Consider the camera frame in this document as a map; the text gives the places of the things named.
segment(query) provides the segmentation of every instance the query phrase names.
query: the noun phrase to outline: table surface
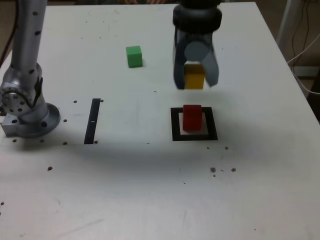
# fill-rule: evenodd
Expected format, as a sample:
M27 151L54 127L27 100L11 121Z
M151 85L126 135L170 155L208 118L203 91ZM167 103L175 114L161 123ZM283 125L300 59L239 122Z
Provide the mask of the table surface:
M320 238L320 127L256 4L221 4L219 83L185 91L173 8L47 8L38 62L61 122L15 143L1 131L0 239ZM144 66L130 69L136 45ZM98 144L84 145L93 98ZM172 141L184 104L212 107L218 140Z

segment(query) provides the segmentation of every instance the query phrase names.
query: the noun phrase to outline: floor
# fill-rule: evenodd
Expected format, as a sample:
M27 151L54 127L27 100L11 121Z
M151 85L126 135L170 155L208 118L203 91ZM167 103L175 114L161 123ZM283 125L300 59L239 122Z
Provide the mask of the floor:
M249 0L249 2L256 2L259 10L263 18L265 19L272 35L274 38L277 37L283 12L286 7L287 0ZM52 5L74 5L74 1L50 1L48 3L49 6ZM311 42L317 34L319 34L319 25L320 15L317 13L320 12L320 3L312 3L312 6L308 8L309 16L310 16L310 33L309 40L307 44ZM5 43L11 33L12 25L14 21L14 12L15 12L15 3L11 0L0 0L0 53L2 52ZM295 45L300 52L299 48L302 48L305 33L306 33L306 19L302 22L301 27L296 35ZM299 61L300 66L320 66L320 41L314 44L312 48L304 54L304 56ZM288 44L288 51L285 54L286 59L291 59L293 57L292 46ZM303 83L307 88L310 88L313 84L312 80L303 80Z

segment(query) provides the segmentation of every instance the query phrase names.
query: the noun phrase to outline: yellow cube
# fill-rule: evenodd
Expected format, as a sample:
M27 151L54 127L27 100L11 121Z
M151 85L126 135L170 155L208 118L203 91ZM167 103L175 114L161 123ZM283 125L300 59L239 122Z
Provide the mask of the yellow cube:
M205 77L205 69L201 64L184 65L184 89L203 89Z

